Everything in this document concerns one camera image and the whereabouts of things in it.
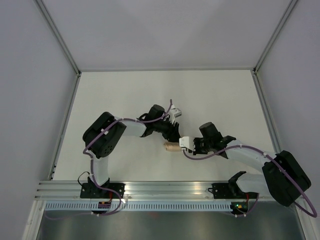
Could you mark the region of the peach cloth napkin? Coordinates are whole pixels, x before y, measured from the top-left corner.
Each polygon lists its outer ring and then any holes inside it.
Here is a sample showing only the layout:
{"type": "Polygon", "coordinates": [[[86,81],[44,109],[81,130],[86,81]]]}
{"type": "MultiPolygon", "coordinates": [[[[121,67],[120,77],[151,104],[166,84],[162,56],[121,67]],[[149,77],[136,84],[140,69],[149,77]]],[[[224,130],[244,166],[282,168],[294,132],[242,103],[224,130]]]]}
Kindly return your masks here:
{"type": "Polygon", "coordinates": [[[178,142],[165,142],[163,144],[164,148],[168,152],[180,152],[181,147],[178,142]]]}

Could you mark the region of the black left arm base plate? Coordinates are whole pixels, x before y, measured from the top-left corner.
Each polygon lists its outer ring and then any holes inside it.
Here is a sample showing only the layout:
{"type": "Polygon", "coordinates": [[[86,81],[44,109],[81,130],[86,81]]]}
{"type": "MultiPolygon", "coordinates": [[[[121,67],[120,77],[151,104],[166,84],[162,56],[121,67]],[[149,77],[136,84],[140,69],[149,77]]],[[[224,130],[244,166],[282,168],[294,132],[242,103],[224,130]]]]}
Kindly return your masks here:
{"type": "Polygon", "coordinates": [[[119,195],[122,198],[125,193],[125,184],[119,182],[106,183],[102,188],[108,188],[109,190],[103,190],[98,188],[93,182],[83,183],[80,191],[81,199],[119,199],[119,195]]]}

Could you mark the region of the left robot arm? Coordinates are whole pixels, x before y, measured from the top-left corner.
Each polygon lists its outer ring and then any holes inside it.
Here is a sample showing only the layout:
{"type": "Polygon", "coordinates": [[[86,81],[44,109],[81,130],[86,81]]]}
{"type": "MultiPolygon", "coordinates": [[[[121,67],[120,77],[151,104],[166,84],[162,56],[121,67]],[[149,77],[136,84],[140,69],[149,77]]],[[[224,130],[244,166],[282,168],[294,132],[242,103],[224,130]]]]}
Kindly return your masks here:
{"type": "Polygon", "coordinates": [[[82,136],[85,143],[83,154],[88,155],[91,161],[89,180],[93,182],[92,193],[98,198],[108,195],[108,157],[121,137],[145,138],[156,132],[167,142],[178,145],[181,135],[177,118],[181,115],[181,110],[173,104],[168,110],[155,104],[147,113],[135,119],[119,118],[109,112],[103,112],[82,136]]]}

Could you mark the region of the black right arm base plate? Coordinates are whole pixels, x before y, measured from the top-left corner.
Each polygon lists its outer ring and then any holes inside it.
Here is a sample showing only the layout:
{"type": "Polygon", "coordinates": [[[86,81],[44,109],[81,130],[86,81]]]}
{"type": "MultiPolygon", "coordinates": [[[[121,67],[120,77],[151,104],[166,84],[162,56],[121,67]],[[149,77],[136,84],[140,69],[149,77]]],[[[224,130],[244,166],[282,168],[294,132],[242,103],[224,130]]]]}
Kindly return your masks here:
{"type": "Polygon", "coordinates": [[[216,200],[246,200],[247,198],[256,199],[258,196],[256,192],[244,192],[236,184],[226,182],[212,183],[207,191],[213,194],[213,198],[216,200]]]}

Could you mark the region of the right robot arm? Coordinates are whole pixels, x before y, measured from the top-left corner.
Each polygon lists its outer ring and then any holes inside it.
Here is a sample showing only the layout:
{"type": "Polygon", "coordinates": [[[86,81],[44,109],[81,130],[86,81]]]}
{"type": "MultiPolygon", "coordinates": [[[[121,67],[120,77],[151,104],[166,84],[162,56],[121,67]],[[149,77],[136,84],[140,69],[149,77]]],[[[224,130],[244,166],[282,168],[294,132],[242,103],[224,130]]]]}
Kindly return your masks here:
{"type": "Polygon", "coordinates": [[[223,136],[212,122],[201,125],[199,130],[202,136],[194,139],[193,155],[213,152],[260,172],[237,173],[230,179],[228,192],[235,198],[247,192],[260,193],[288,207],[312,185],[297,160],[286,150],[279,153],[255,150],[233,136],[223,136]]]}

